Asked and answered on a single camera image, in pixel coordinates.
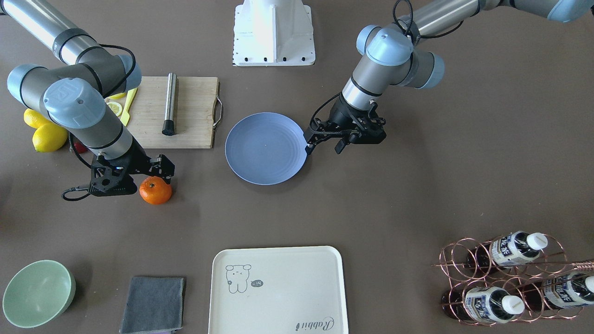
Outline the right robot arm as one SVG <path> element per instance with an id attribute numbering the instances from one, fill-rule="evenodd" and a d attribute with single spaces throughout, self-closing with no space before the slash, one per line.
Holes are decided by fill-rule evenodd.
<path id="1" fill-rule="evenodd" d="M 86 195 L 128 195 L 137 190 L 134 174 L 159 177 L 170 184 L 174 164 L 165 155 L 151 159 L 104 101 L 137 88 L 142 72 L 129 49 L 112 55 L 46 0 L 3 0 L 1 9 L 46 45 L 64 66 L 17 66 L 7 87 L 24 106 L 64 127 L 94 157 Z"/>

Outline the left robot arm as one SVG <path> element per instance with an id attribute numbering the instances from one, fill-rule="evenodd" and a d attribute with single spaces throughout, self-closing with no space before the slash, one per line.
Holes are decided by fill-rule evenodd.
<path id="1" fill-rule="evenodd" d="M 369 25 L 356 41 L 362 59 L 343 90 L 335 97 L 329 118 L 312 116 L 304 133 L 305 152 L 321 142 L 338 138 L 340 154 L 350 144 L 378 144 L 385 139 L 384 118 L 377 113 L 378 99 L 389 85 L 429 89 L 444 76 L 444 61 L 430 51 L 418 51 L 425 39 L 443 37 L 465 19 L 496 7 L 511 7 L 562 23 L 593 9 L 591 0 L 434 0 L 408 15 L 393 17 L 384 27 Z"/>

